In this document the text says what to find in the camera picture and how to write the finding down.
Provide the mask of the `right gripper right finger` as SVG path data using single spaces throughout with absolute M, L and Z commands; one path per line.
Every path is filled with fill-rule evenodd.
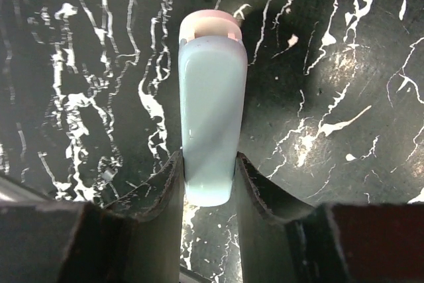
M 422 282 L 423 205 L 313 207 L 238 153 L 238 239 L 245 282 Z

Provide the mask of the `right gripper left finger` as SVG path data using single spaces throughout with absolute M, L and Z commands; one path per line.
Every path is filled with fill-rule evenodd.
M 105 208 L 55 201 L 1 176 L 2 282 L 177 282 L 184 161 Z

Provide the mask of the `light blue stapler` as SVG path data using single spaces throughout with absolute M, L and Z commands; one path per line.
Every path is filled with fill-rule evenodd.
M 185 195 L 199 207 L 227 203 L 233 187 L 248 57 L 236 19 L 205 9 L 180 25 L 178 76 Z

